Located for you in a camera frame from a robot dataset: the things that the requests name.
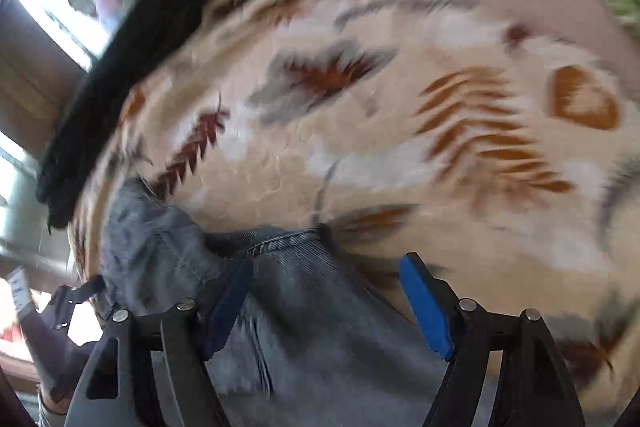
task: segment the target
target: bedsheet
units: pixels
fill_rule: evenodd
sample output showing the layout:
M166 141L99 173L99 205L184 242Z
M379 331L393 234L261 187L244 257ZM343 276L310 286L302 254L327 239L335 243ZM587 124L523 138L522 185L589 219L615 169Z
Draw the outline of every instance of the bedsheet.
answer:
M640 383L625 92L590 52L473 0L244 0L132 89L70 242L98 273L137 173L207 230L325 223L385 267L418 251L491 311L539 309L585 410L622 409ZM371 275L410 315L393 270Z

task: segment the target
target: white label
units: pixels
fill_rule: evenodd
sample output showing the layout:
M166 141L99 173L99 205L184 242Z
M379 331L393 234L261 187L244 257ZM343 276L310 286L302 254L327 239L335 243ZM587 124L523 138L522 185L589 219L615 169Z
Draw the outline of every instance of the white label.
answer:
M15 312L19 314L29 304L31 304L31 290L27 283L27 276L22 266L16 268L9 274L6 280L11 286L11 295L14 298Z

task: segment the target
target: metal screw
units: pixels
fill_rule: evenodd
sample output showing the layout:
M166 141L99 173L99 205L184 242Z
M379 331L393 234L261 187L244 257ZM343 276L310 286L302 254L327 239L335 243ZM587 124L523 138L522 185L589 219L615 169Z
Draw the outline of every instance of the metal screw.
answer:
M129 312L126 310L118 310L113 314L113 322L124 322L129 318Z
M531 322L538 321L542 317L542 315L540 315L540 312L535 308L527 308L524 312L524 316L527 317Z
M196 301L190 298L181 299L180 301L178 301L178 309L181 312L188 312L189 310L193 309L195 305Z
M465 312L472 312L473 310L478 308L478 303L476 303L476 301L474 301L473 299L460 299L459 306L460 309L464 310Z

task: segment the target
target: black fabric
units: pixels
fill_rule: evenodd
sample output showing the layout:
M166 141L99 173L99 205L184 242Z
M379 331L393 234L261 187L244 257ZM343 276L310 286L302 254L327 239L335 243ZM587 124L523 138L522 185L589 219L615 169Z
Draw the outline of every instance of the black fabric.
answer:
M87 74L40 163L36 197L66 227L129 90L198 28L207 0L138 0Z

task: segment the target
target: beige blanket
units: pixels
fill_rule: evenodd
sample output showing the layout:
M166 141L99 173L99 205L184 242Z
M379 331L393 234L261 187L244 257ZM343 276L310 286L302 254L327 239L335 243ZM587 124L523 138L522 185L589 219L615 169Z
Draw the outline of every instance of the beige blanket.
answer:
M535 307L584 408L624 407L640 114L598 58L469 0L237 1L130 93L70 227L82 275L137 171L207 230L328 223L365 257L418 251L490 311Z

